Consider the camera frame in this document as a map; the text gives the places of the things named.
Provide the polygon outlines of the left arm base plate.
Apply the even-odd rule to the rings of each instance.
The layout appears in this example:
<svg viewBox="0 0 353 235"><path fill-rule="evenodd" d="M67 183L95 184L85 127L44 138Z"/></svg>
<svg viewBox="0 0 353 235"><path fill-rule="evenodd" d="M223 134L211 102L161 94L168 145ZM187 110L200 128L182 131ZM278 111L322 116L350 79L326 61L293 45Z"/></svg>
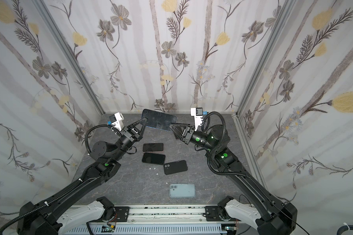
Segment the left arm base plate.
<svg viewBox="0 0 353 235"><path fill-rule="evenodd" d="M129 216L130 207L117 207L113 208L113 212L111 213L111 217L109 218L109 223L114 222L127 222Z"/></svg>

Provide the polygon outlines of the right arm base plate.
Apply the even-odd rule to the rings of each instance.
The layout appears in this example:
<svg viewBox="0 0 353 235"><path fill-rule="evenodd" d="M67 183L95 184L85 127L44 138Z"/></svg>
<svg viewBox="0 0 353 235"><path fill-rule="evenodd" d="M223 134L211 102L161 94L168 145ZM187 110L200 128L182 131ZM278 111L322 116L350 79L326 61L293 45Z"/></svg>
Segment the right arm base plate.
<svg viewBox="0 0 353 235"><path fill-rule="evenodd" d="M241 220L230 217L224 207L205 206L203 216L208 222L241 222Z"/></svg>

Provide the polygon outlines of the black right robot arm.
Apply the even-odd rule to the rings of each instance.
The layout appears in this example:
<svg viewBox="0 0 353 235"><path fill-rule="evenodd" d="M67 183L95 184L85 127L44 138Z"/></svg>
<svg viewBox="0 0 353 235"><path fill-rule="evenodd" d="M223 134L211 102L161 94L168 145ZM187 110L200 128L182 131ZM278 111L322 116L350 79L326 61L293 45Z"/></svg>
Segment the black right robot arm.
<svg viewBox="0 0 353 235"><path fill-rule="evenodd" d="M206 151L209 169L229 178L251 202L245 205L227 196L217 205L216 212L206 212L208 219L239 220L257 230L260 235L290 235L297 223L297 209L283 203L262 186L229 150L230 137L225 125L215 125L206 133L188 124L171 124L171 130L185 144L194 144Z"/></svg>

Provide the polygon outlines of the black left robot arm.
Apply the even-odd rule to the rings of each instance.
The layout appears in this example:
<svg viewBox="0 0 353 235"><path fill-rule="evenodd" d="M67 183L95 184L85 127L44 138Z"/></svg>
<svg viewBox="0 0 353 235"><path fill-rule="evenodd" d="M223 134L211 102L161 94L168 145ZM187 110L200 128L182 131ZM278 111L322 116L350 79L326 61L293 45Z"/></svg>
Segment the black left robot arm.
<svg viewBox="0 0 353 235"><path fill-rule="evenodd" d="M62 235L83 223L98 219L111 219L115 208L106 197L92 204L67 212L76 202L93 189L110 180L120 168L119 160L130 154L133 144L143 138L147 118L142 118L121 131L109 125L119 139L116 143L96 142L93 147L85 144L88 154L95 160L73 183L37 204L27 203L15 219L20 235Z"/></svg>

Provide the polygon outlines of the black phone case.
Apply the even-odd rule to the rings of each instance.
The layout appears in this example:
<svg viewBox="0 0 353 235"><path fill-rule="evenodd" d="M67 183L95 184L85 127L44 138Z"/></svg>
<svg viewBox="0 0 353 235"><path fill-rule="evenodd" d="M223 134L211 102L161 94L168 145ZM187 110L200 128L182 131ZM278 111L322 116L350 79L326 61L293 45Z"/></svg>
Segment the black phone case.
<svg viewBox="0 0 353 235"><path fill-rule="evenodd" d="M188 170L188 166L186 160L181 160L176 162L165 163L163 169L165 175L171 175L186 172Z"/></svg>

